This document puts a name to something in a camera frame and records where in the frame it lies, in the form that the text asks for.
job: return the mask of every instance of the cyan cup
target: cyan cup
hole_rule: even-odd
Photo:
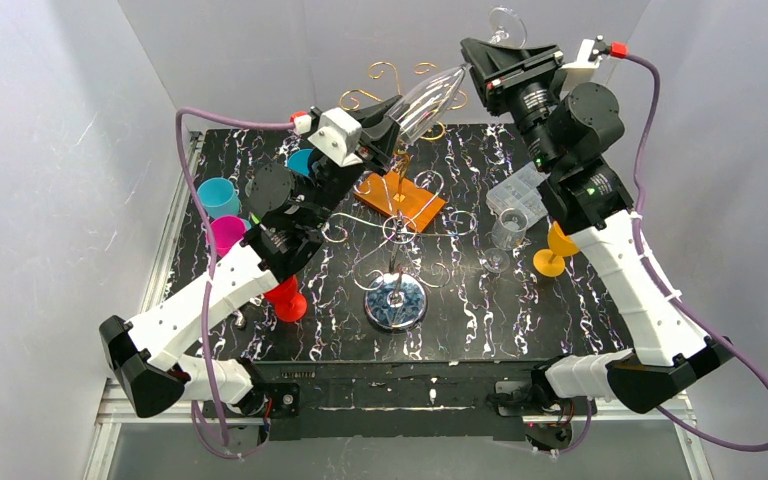
[[[227,178],[205,180],[198,188],[198,195],[211,218],[240,214],[240,197],[234,184]]]
[[[307,167],[307,161],[312,152],[313,150],[306,148],[290,155],[290,158],[287,160],[287,168],[301,173],[305,177],[309,177],[310,169]]]

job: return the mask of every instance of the gray wall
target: gray wall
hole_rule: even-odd
[[[79,478],[179,167],[174,109],[113,0],[0,1],[0,478]]]
[[[685,300],[768,372],[768,2],[653,1],[629,48],[664,82],[647,238]],[[607,158],[630,184],[651,80],[622,64],[609,86],[628,132]],[[768,440],[768,395],[738,363],[690,392],[704,430]],[[768,478],[768,453],[705,450],[717,478]]]
[[[573,431],[583,428],[573,422]],[[232,444],[250,448],[257,430],[232,429]],[[192,425],[122,426],[110,480],[243,478],[285,480],[689,480],[669,421],[595,421],[587,447],[552,460],[525,442],[490,437],[305,438],[271,442],[245,464],[217,460]],[[635,476],[633,472],[646,472]]]
[[[364,88],[394,95],[392,77],[371,80],[367,67],[389,61],[403,91],[420,79],[418,62],[441,68],[463,62],[461,39],[489,38],[487,13],[498,0],[119,0],[176,106],[194,106],[238,118],[286,121],[316,104],[336,106],[340,95]],[[625,41],[646,1],[504,2],[526,22],[529,45],[557,43],[575,55],[582,38],[602,33]],[[612,64],[602,70],[607,76]],[[470,96],[450,123],[490,116]],[[208,124],[193,120],[192,128]]]

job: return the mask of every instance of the pink cup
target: pink cup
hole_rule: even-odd
[[[246,233],[246,224],[243,219],[231,215],[219,217],[210,222],[213,236],[216,238],[216,252],[219,257],[224,257],[231,248],[243,239]]]

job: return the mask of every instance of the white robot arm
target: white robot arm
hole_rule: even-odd
[[[350,113],[314,108],[294,115],[296,132],[318,147],[311,175],[275,164],[255,174],[248,201],[260,221],[216,265],[208,328],[301,270],[322,244],[322,225],[358,178],[367,170],[386,173],[399,125],[384,114],[399,98]],[[160,305],[127,321],[110,317],[99,327],[108,365],[138,416],[156,415],[179,400],[212,398],[204,359],[184,355],[201,336],[210,281],[204,273]],[[250,363],[212,365],[223,402],[238,404],[254,387]]]
[[[538,191],[549,215],[596,269],[634,343],[633,350],[546,362],[532,372],[532,389],[543,390],[535,396],[618,398],[644,413],[730,359],[644,269],[632,235],[632,199],[602,157],[625,127],[613,93],[587,80],[601,56],[622,57],[625,46],[608,46],[601,36],[585,40],[566,65],[555,45],[515,50],[468,38],[461,53],[482,105],[492,115],[513,116],[537,169],[548,174]],[[664,278],[648,247],[644,255]]]

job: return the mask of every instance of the black table surface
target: black table surface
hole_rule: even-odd
[[[472,212],[475,232],[460,237],[416,237],[408,245],[410,266],[429,283],[445,280],[434,266],[444,264],[451,281],[428,288],[429,305],[416,328],[399,334],[383,333],[367,321],[364,292],[352,280],[357,264],[361,284],[386,270],[389,246],[358,261],[382,243],[380,228],[349,218],[332,219],[350,233],[345,242],[329,242],[299,273],[308,311],[298,323],[278,321],[268,302],[248,304],[218,325],[212,333],[218,357],[250,357],[266,361],[459,361],[536,360],[562,353],[586,355],[614,352],[631,346],[630,335],[595,270],[582,254],[567,259],[566,271],[546,278],[534,270],[534,254],[547,248],[549,220],[528,231],[525,244],[512,254],[511,267],[502,274],[484,270],[479,257],[492,247],[490,229],[495,217],[485,203],[487,191],[525,165],[527,153],[519,137],[506,125],[449,125],[443,138],[420,140],[411,147],[409,177],[432,170],[443,177],[440,197],[447,203],[426,232],[468,230]],[[287,132],[209,130],[196,170],[197,184],[211,177],[235,182],[246,215],[246,182],[267,162],[285,163],[304,142]],[[427,186],[435,191],[440,182]],[[384,217],[354,198],[339,210],[380,224]],[[336,228],[328,234],[338,240]],[[207,268],[205,235],[192,203],[187,207],[167,279],[167,295]],[[243,329],[234,327],[245,316]]]

